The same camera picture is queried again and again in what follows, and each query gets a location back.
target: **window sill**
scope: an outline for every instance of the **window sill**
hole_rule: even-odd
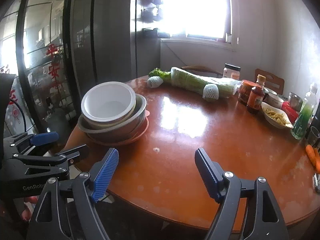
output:
[[[211,41],[211,40],[204,40],[204,39],[197,39],[197,38],[171,37],[170,39],[161,39],[161,41],[194,43],[194,44],[200,44],[200,45],[213,46],[221,49],[230,50],[233,52],[235,51],[232,48],[232,45],[230,43],[222,43],[218,41]]]

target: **green bottle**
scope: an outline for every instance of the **green bottle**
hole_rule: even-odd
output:
[[[292,136],[298,140],[300,140],[304,136],[308,128],[310,117],[312,116],[313,110],[315,109],[317,103],[317,91],[317,84],[312,83],[310,85],[310,91],[306,93],[305,98],[303,100],[299,116],[291,130]]]

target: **round table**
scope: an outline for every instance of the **round table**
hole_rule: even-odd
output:
[[[194,161],[204,148],[212,161],[239,178],[264,176],[287,225],[314,214],[320,196],[303,142],[289,130],[271,126],[261,113],[250,114],[233,96],[208,103],[201,95],[170,85],[147,87],[147,76],[128,82],[147,99],[149,127],[136,142],[116,147],[119,165],[108,190],[167,220],[208,229],[218,204],[211,199]],[[66,149],[87,144],[90,155],[79,162],[89,171],[109,147],[90,141],[75,127]],[[233,230],[239,231],[245,199],[240,200]]]

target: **blue gripper pad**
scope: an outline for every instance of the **blue gripper pad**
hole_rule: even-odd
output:
[[[57,132],[47,132],[35,134],[31,139],[30,143],[34,146],[40,146],[48,143],[55,142],[59,139],[59,135]]]
[[[215,163],[211,161],[204,149],[197,149],[195,152],[195,163],[200,173],[200,176],[207,188],[208,194],[217,203],[221,203],[223,200],[223,195],[221,191],[224,188],[223,185],[223,169],[218,163],[217,167]]]
[[[90,170],[90,180],[93,183],[91,198],[97,203],[99,198],[105,194],[111,181],[113,173],[119,163],[119,153],[116,149],[110,148],[102,161],[95,163]]]

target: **white bottle cap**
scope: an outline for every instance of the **white bottle cap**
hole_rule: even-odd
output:
[[[318,92],[318,86],[317,86],[317,83],[312,83],[310,85],[310,91],[314,94],[316,94]]]

